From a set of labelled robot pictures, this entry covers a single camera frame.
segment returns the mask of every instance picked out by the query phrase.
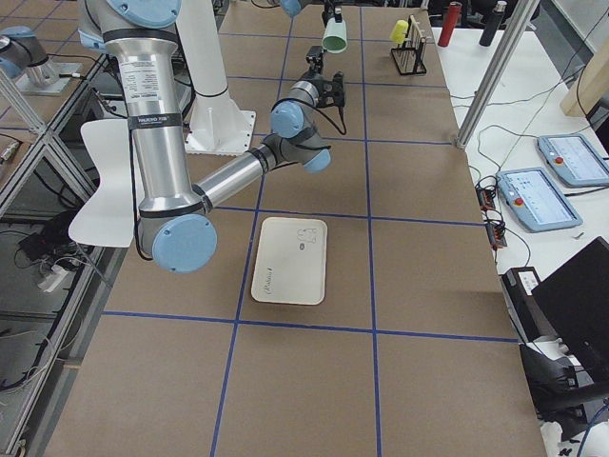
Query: red thermos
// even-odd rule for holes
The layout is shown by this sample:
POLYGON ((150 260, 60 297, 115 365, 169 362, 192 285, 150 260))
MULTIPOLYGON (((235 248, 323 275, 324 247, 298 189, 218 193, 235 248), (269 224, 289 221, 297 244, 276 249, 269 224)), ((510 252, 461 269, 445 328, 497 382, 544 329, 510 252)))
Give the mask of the red thermos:
POLYGON ((444 19, 444 25, 442 26, 440 40, 438 40, 438 46, 442 46, 443 48, 448 46, 448 42, 450 41, 450 37, 453 34, 455 26, 457 25, 457 21, 459 20, 460 14, 461 3, 450 2, 450 5, 448 5, 448 14, 446 14, 446 18, 444 19))

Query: black bottle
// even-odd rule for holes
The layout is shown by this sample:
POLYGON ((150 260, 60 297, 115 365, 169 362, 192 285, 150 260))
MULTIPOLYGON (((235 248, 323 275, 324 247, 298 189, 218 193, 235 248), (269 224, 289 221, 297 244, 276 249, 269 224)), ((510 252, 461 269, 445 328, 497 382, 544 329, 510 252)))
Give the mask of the black bottle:
POLYGON ((486 26, 484 26, 482 36, 480 37, 480 46, 491 46, 493 38, 495 38, 495 33, 501 25, 501 20, 505 14, 506 6, 507 2, 500 0, 497 2, 497 6, 495 6, 495 8, 493 8, 491 11, 488 19, 486 20, 486 26))

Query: blue and white tablet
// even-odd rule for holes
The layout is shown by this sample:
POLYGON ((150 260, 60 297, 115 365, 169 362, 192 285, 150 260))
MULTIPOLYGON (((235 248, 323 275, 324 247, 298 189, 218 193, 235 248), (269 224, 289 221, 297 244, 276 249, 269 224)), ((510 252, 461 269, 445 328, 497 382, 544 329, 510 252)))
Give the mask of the blue and white tablet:
POLYGON ((609 186, 609 164, 583 135, 540 136, 538 148, 567 186, 609 186))
POLYGON ((583 223, 545 169, 500 171, 497 179, 506 203, 529 230, 569 229, 583 223))

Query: warning label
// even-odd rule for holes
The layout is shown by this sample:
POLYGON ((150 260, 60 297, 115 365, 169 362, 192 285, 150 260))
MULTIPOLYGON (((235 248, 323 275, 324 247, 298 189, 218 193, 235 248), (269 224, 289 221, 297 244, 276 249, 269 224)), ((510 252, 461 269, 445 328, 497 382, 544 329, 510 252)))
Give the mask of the warning label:
POLYGON ((157 65, 154 60, 140 60, 120 64, 127 103, 158 102, 161 100, 157 65))

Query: white power adapter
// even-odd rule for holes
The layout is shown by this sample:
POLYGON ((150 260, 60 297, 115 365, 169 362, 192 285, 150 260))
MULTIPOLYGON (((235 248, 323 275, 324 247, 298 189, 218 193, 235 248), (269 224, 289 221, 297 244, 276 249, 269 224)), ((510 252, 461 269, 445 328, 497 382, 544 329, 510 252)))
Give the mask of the white power adapter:
POLYGON ((38 284, 38 288, 43 292, 53 292, 61 284, 64 278, 68 276, 68 273, 69 271, 65 268, 62 268, 59 265, 53 265, 50 268, 50 273, 40 284, 38 284))

